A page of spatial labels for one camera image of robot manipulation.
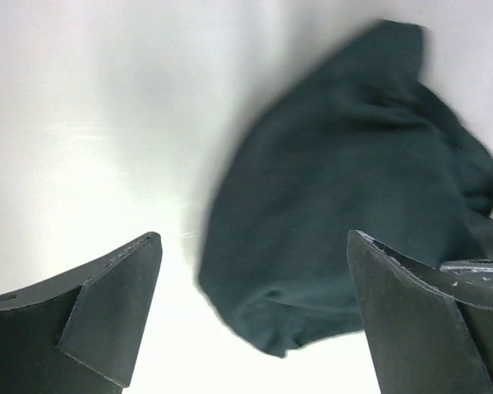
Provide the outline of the black t shirt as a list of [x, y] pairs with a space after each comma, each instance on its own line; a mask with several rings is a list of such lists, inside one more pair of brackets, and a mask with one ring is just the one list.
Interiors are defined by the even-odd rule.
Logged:
[[432, 267], [493, 259], [493, 157], [421, 81], [425, 30], [379, 21], [275, 103], [214, 198], [198, 282], [256, 349], [362, 329], [363, 231]]

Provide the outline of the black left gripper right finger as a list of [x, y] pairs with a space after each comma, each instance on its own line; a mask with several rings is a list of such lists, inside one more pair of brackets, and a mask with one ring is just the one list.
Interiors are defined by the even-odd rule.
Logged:
[[430, 268], [350, 231], [348, 264], [381, 392], [493, 393], [493, 260]]

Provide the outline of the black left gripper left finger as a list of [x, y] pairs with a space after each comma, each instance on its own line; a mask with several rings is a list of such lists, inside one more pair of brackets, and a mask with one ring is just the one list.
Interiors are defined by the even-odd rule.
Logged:
[[0, 394], [129, 387], [163, 248], [148, 232], [89, 263], [0, 295]]

